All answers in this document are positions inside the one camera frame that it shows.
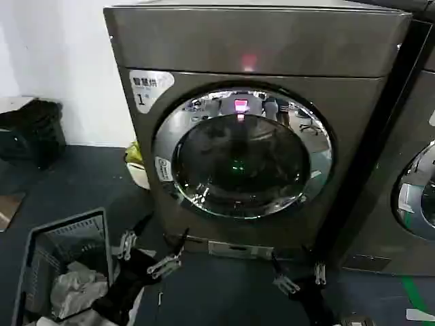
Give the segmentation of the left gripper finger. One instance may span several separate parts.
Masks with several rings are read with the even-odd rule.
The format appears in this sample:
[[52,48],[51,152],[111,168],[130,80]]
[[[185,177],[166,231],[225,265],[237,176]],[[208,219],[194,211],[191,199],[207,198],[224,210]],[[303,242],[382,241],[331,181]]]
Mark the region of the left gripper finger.
[[189,228],[186,228],[173,250],[160,261],[147,268],[146,272],[152,279],[166,278],[181,267],[181,254],[184,250]]
[[123,233],[119,246],[118,258],[128,261],[131,258],[131,250],[135,246],[135,243],[143,233],[145,225],[138,223],[132,229],[129,229]]

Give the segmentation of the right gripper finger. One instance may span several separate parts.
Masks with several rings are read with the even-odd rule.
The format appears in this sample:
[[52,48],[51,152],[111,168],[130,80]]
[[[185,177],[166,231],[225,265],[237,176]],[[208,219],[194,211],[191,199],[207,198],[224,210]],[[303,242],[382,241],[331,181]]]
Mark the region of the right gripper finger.
[[326,285],[326,265],[324,256],[316,249],[306,248],[307,263],[312,267],[316,285]]
[[300,287],[294,283],[283,271],[276,255],[271,253],[271,262],[275,271],[275,278],[273,284],[279,288],[284,294],[296,294],[300,291]]

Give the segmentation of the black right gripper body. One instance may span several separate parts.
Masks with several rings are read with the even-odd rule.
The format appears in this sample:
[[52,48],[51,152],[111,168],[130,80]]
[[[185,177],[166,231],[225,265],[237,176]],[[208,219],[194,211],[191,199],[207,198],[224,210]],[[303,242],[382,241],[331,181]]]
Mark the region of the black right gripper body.
[[337,325],[337,317],[322,295],[322,287],[316,283],[303,283],[299,290],[290,293],[288,297],[302,305],[310,325]]

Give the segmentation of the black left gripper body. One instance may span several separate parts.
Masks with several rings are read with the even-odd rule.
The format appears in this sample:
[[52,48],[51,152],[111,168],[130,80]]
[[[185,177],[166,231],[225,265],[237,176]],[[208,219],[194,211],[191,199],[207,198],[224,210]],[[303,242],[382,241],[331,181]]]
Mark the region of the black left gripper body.
[[153,257],[139,249],[133,249],[129,260],[118,259],[120,272],[115,281],[116,292],[119,295],[138,295],[144,287],[160,283],[160,276],[154,278],[147,272],[156,263]]

